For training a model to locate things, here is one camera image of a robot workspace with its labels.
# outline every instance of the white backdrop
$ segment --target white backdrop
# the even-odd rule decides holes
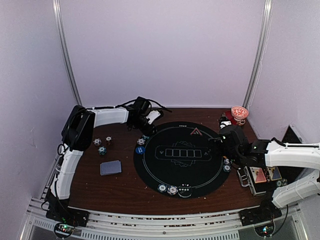
[[[61,1],[83,105],[242,105],[263,10],[264,0]]]

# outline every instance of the black round poker mat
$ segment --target black round poker mat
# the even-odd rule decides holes
[[[208,149],[208,140],[218,137],[210,128],[193,122],[158,125],[157,133],[143,145],[145,152],[134,151],[135,169],[144,183],[158,193],[160,184],[177,188],[189,185],[192,188],[190,198],[207,195],[229,176],[223,170],[223,157]]]

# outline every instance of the metal pole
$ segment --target metal pole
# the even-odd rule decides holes
[[[60,43],[61,43],[61,48],[62,48],[64,65],[65,65],[66,72],[68,75],[71,90],[72,90],[72,93],[73,93],[73,96],[75,98],[76,103],[78,105],[82,105],[79,91],[77,88],[77,84],[75,81],[74,72],[72,70],[72,66],[71,66],[71,62],[70,62],[68,48],[67,48],[67,41],[66,41],[65,30],[64,30],[64,25],[63,25],[63,21],[62,21],[61,9],[60,9],[60,0],[53,0],[52,3],[53,3],[53,11],[54,11],[54,16],[55,16],[56,26],[58,28],[58,32],[59,32],[59,36],[60,36]]]
[[[250,77],[250,82],[249,82],[248,89],[246,91],[246,95],[245,95],[244,102],[243,102],[243,106],[245,108],[248,108],[252,94],[254,93],[253,92],[254,87],[257,84],[259,66],[261,64],[262,55],[263,55],[265,47],[266,47],[266,39],[267,39],[268,30],[269,30],[269,26],[270,26],[272,3],[273,3],[273,0],[265,0],[264,1],[264,12],[263,12],[263,17],[262,17],[258,48],[256,50],[256,55],[255,55],[254,65],[253,65],[253,69],[252,69],[252,73],[251,73],[251,77]]]

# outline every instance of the wooden table surface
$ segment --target wooden table surface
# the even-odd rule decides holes
[[[174,108],[164,112],[156,125],[186,121],[202,124],[216,132],[218,119],[227,109]],[[243,126],[249,142],[256,139],[250,124]],[[127,131],[125,124],[110,124],[94,129],[93,138],[113,137],[113,146],[107,146],[107,154],[99,156],[92,144],[81,157],[70,190],[70,207],[119,214],[180,215],[214,213],[253,207],[260,204],[260,197],[253,197],[250,189],[240,185],[237,173],[232,169],[228,179],[216,191],[199,198],[172,198],[162,195],[139,178],[133,161],[139,130]],[[100,176],[100,164],[120,160],[122,173]]]

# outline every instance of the white robotic arm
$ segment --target white robotic arm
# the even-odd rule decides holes
[[[90,112],[95,113],[94,128],[108,124],[124,124],[129,117],[129,111],[124,108],[111,109],[92,109]],[[160,112],[157,110],[151,111],[145,118],[148,124],[151,125],[154,120],[160,117]],[[78,162],[83,155],[83,151],[70,150],[68,145],[64,145],[65,152],[63,152],[63,163],[58,175],[54,176],[51,184],[51,193],[58,197],[59,200],[68,199],[70,196],[71,182],[74,177]]]
[[[268,167],[288,166],[314,169],[309,175],[287,185],[278,187],[272,195],[272,203],[277,208],[320,193],[320,143],[278,144],[271,141],[267,145],[265,165]]]
[[[163,112],[161,110],[148,111],[151,108],[151,102],[154,101],[138,97],[127,104],[131,102],[134,103],[130,105],[125,103],[115,107],[84,108],[77,105],[73,108],[61,133],[63,144],[60,144],[57,173],[45,197],[45,200],[49,202],[47,218],[72,226],[75,223],[79,226],[86,226],[89,213],[69,208],[68,205],[71,183],[81,156],[92,143],[93,128],[126,123],[129,129],[139,129],[145,136],[156,132],[153,122],[162,117]],[[160,104],[158,105],[161,109],[171,112]]]
[[[275,138],[249,143],[241,127],[236,125],[224,126],[219,135],[222,151],[240,166],[314,169],[309,175],[289,185],[269,189],[259,207],[241,210],[242,225],[280,217],[280,208],[320,192],[320,143],[292,144]]]

